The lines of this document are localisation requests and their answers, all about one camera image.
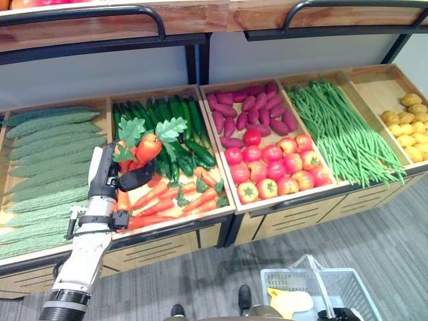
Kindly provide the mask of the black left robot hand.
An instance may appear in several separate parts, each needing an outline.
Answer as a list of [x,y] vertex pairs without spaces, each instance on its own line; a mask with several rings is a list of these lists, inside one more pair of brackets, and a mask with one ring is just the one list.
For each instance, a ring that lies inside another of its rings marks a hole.
[[116,141],[105,147],[95,147],[88,172],[88,199],[107,197],[118,200],[118,191],[129,192],[147,184],[155,174],[153,160],[139,169],[119,175],[119,165],[113,160]]

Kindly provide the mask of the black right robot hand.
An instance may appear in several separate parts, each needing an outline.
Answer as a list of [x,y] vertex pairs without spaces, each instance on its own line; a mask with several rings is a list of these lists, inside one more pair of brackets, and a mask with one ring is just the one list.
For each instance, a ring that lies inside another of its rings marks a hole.
[[321,321],[361,321],[361,315],[349,308],[333,308],[333,313],[328,315],[327,310],[318,313],[318,320]]

